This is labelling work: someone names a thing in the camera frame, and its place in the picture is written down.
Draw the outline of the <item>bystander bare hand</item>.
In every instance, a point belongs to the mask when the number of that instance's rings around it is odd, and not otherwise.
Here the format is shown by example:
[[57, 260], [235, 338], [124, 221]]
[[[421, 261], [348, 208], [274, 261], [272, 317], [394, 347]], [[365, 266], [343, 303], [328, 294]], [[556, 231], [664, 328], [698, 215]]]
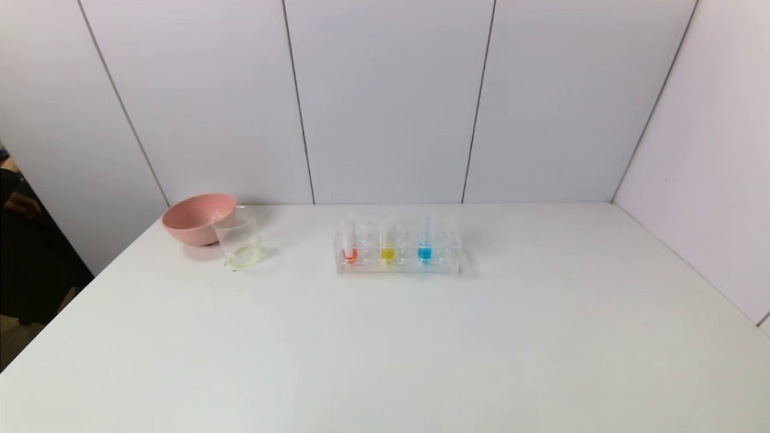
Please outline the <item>bystander bare hand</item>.
[[33, 200], [26, 195], [12, 194], [5, 201], [3, 209], [21, 213], [26, 219], [31, 219], [41, 214], [42, 209], [38, 201]]

